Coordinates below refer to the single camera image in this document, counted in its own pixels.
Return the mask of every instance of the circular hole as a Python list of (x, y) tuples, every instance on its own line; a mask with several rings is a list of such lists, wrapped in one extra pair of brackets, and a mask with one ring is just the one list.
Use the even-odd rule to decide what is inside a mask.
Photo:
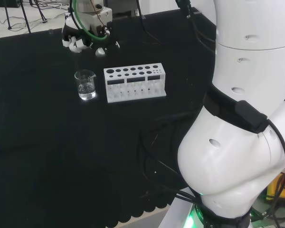
[(275, 137), (276, 135), (273, 131), (270, 130), (269, 133), (270, 133), (270, 136), (272, 139), (276, 139), (276, 137)]
[(220, 143), (218, 141), (214, 140), (214, 139), (209, 139), (209, 142), (215, 148), (219, 148), (220, 147)]
[(233, 87), (231, 88), (232, 92), (235, 93), (235, 94), (244, 94), (245, 93), (245, 90), (242, 89), (242, 88), (239, 88), (239, 87)]

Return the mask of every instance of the black velcro strap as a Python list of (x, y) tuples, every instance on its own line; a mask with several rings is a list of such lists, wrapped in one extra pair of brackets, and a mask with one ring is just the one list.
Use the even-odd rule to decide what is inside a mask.
[(263, 132), (268, 127), (267, 116), (247, 101), (235, 101), (213, 84), (204, 98), (204, 106), (212, 115), (246, 131)]
[(232, 219), (217, 216), (205, 206), (200, 206), (200, 211), (204, 228), (248, 228), (250, 224), (250, 210), (245, 215)]

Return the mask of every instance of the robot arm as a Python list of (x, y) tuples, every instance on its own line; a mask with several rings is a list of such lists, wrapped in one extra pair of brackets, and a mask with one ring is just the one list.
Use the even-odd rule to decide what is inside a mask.
[(73, 15), (71, 15), (71, 10), (69, 10), (62, 30), (63, 45), (77, 53), (87, 48), (93, 48), (93, 45), (97, 44), (97, 39), (93, 40), (89, 33), (96, 38), (107, 37), (103, 42), (104, 45), (111, 44), (112, 41), (109, 36), (112, 29), (112, 10), (104, 7), (103, 0), (78, 0), (75, 2), (78, 17), (74, 13), (73, 2), (72, 7), (70, 7)]
[[(247, 101), (285, 140), (285, 0), (214, 0), (216, 63), (211, 92)], [(189, 0), (177, 1), (187, 18)], [(268, 126), (254, 133), (203, 107), (184, 137), (178, 163), (188, 185), (219, 219), (241, 218), (285, 168), (284, 150)], [(252, 227), (241, 224), (240, 227)]]

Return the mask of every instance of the green light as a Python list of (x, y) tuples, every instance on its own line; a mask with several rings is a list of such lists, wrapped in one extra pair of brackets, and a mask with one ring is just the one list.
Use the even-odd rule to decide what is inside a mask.
[(193, 220), (193, 210), (194, 208), (192, 208), (186, 222), (185, 222), (185, 225), (184, 225), (184, 228), (195, 228), (195, 225), (194, 225), (194, 220)]
[(184, 228), (193, 228), (193, 225), (194, 225), (193, 217), (192, 215), (190, 215), (185, 222)]

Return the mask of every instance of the black table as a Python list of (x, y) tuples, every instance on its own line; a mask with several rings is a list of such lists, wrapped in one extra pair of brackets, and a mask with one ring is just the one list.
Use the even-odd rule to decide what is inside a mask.
[[(197, 17), (214, 37), (215, 26)], [(113, 33), (122, 48), (101, 59), (64, 48), (60, 29), (0, 38), (0, 228), (114, 227), (171, 203), (166, 195), (139, 198), (154, 186), (137, 165), (138, 132), (166, 123), (145, 144), (156, 137), (152, 153), (177, 169), (177, 148), (192, 120), (169, 124), (169, 116), (201, 107), (214, 57), (178, 10), (148, 15), (145, 23), (162, 46), (138, 18), (117, 20)], [(167, 74), (166, 98), (106, 102), (104, 68), (158, 62)], [(78, 96), (74, 73), (83, 68), (97, 75), (96, 100)], [(152, 181), (185, 187), (152, 159), (146, 167)]]

